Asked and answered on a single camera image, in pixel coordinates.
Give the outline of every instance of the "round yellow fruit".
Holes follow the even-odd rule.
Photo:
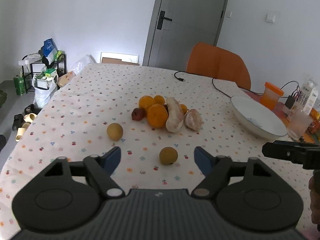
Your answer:
[[[123,136],[123,129],[122,126],[118,123],[112,123],[107,128],[107,134],[109,138],[113,141],[118,141]]]
[[[170,165],[177,161],[178,152],[172,147],[165,147],[160,151],[159,158],[161,164]]]
[[[185,105],[182,105],[182,104],[180,106],[182,108],[183,114],[186,114],[187,111],[188,111],[187,107]]]
[[[154,100],[156,101],[156,104],[161,104],[161,105],[165,104],[165,100],[164,100],[163,96],[159,96],[159,95],[155,96]]]
[[[139,99],[139,108],[143,108],[146,112],[153,106],[156,101],[151,96],[143,96]]]
[[[165,127],[165,123],[169,118],[169,114],[165,107],[160,104],[154,104],[147,112],[147,119],[149,124],[154,128]]]

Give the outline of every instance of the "tangerine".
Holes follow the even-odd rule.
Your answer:
[[[160,96],[160,95],[155,96],[154,100],[156,101],[156,104],[161,104],[161,105],[165,104],[165,100],[164,100],[163,96]]]
[[[188,111],[187,107],[185,105],[182,105],[182,104],[180,106],[182,108],[183,114],[186,114],[187,111]]]
[[[165,126],[169,118],[169,114],[165,107],[161,104],[151,106],[147,112],[149,124],[154,128],[162,128]]]
[[[150,106],[154,105],[156,101],[151,96],[143,96],[139,99],[139,108],[144,108],[146,112],[148,112],[148,109]]]

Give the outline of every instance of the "milk carton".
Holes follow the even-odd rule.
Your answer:
[[[293,104],[290,114],[288,115],[288,120],[292,119],[295,111],[300,109],[304,111],[306,114],[310,114],[313,105],[316,102],[318,97],[318,90],[316,89],[317,84],[313,82],[312,79],[309,79],[305,82],[298,94],[297,100]]]

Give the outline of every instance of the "white plate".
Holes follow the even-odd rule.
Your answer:
[[[233,96],[231,104],[236,118],[253,134],[271,141],[287,135],[284,123],[259,102],[251,98]]]

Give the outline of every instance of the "floral tablecloth pattern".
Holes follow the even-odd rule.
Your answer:
[[[213,155],[247,161],[257,156],[295,188],[304,201],[297,229],[311,225],[308,180],[311,171],[286,161],[265,158],[265,141],[248,133],[234,117],[230,99],[217,91],[212,79],[174,71],[113,64],[88,65],[69,84],[58,90],[40,112],[9,156],[0,174],[0,239],[9,239],[20,228],[11,210],[15,194],[58,156],[80,161],[91,154],[103,155],[119,146],[122,158],[112,174],[126,193],[131,188],[187,188],[191,191],[204,176],[193,160],[193,150],[201,146]],[[241,94],[234,84],[216,83],[229,93]],[[179,133],[153,129],[146,119],[131,120],[143,95],[175,97],[189,109],[197,109],[203,119],[200,132],[182,127]],[[110,123],[122,125],[124,135],[111,141]],[[163,166],[159,152],[174,147],[177,162]]]

